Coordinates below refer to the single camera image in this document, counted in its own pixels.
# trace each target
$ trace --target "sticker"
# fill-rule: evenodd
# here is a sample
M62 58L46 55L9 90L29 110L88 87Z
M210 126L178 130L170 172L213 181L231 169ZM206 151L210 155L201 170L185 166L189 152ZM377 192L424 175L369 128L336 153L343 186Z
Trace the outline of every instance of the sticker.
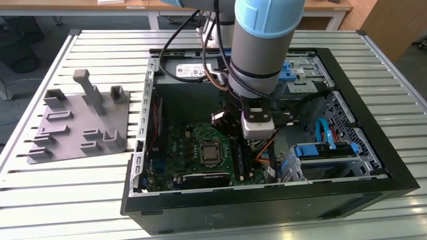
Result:
M208 63L206 69L212 71L212 66ZM178 64L176 66L176 76L180 78L201 77L205 75L205 70L201 63L197 64Z
M304 73L303 69L300 69L300 68L293 68L292 72L293 72L293 74L303 74Z
M126 6L126 9L145 9L144 6Z
M335 11L349 11L348 7L335 7L333 8Z
M267 168L267 173L275 178L276 177L276 171L272 169L271 166Z

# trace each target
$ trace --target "metal table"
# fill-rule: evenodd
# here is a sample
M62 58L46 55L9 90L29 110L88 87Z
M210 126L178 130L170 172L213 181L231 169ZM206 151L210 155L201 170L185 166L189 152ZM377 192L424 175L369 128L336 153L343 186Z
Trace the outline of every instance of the metal table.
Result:
M172 31L84 30L68 36L52 67L0 155L0 238L108 239L148 237L120 215L130 152L29 165L25 154L37 132L46 89L82 93L76 69L88 69L100 91L130 91L126 148L133 149L149 48L161 48ZM198 48L182 31L173 48ZM297 31L291 47L329 48L387 134L420 189L352 216L328 221L184 234L204 239L385 239L427 236L427 103L372 41L352 31Z

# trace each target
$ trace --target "motherboard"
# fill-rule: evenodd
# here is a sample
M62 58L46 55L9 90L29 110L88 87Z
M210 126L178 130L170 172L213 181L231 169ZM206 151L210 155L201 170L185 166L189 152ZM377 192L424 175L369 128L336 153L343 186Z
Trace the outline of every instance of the motherboard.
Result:
M235 163L231 139L208 123L170 125L166 131L165 158L153 158L150 163L154 174L148 187L153 191L265 183L263 169L249 169L249 177L236 175L239 164L247 163Z

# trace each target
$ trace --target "black cable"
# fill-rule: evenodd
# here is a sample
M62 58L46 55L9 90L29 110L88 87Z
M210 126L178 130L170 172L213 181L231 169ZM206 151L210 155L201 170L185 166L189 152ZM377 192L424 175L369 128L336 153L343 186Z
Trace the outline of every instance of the black cable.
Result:
M293 117L296 118L297 116L297 111L296 109L287 103L284 103L279 98L263 93L261 91L253 89L243 80L241 78L237 76L237 74L235 73L233 69L231 68L228 62L227 62L227 57L225 57L225 52L224 52L224 45L223 45L223 39L221 39L221 27L220 27L220 14L218 14L218 9L217 9L217 4L214 4L214 13L216 13L216 18L214 18L214 22L216 22L216 32L217 32L217 45L218 45L218 51L220 51L220 55L221 55L221 60L224 61L224 65L228 69L228 73L232 76L232 79L237 82L237 84L252 94L268 99L272 102L276 102L279 105L281 105L293 115Z
M202 76L197 79L185 79L181 77L174 76L172 73L169 73L166 71L166 69L164 68L164 54L165 54L165 50L168 48L168 46L170 45L174 37L177 36L177 34L181 32L181 30L184 29L184 27L186 26L186 24L189 23L189 21L193 19L193 17L197 15L197 13L200 12L200 10L196 10L192 15L186 18L186 20L182 22L182 24L178 26L176 32L173 33L173 35L170 36L170 38L168 39L168 41L164 44L164 47L161 49L160 52L160 56L158 56L158 61L160 61L160 70L164 72L165 75L168 75L170 78L173 78L174 80L184 82L184 83L202 83L202 80L206 78L206 76Z
M1 84L2 84L2 87L4 87L5 100L6 100L9 103L13 103L14 100L9 99L9 96L8 96L8 87L6 87L5 81L2 80L1 77L0 77L0 81L1 81Z
M205 14L205 11L200 11L200 12L198 12L197 28L200 28L200 27L201 27L201 18L202 18L202 14Z
M208 30L206 26L209 24L210 16L212 16L212 12L209 11L206 19L205 19L205 22L204 22L204 28L202 28L202 31L201 31L202 34L206 33L206 30Z
M210 38L210 34L212 34L212 30L213 30L213 24L210 25L206 35L205 35L205 39L202 40L202 35L200 34L200 41L201 41L201 61L202 61L202 69L204 69L204 74L208 78L208 80L210 81L212 85L221 91L227 92L227 87L221 86L220 82L216 82L212 73L208 69L208 65L206 65L206 48L208 48L208 42L209 42L209 38Z

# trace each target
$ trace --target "wooden desk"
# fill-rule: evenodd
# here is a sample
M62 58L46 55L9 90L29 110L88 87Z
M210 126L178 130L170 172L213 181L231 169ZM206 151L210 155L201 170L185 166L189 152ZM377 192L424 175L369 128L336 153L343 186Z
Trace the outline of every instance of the wooden desk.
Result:
M348 0L340 0L339 4L305 0L301 24L324 22L321 30L337 30L352 8ZM158 16L188 16L192 12L190 8L173 7L160 0L125 0L105 5L98 5L97 0L0 0L0 16L148 16L152 30L158 29Z
M182 16L190 15L193 9L170 6L160 0L148 0L148 19L150 29L158 29L158 16ZM340 0L340 3L332 3L327 0L305 0L304 18L300 23L300 30L328 30L339 29L345 13L353 9L348 0Z

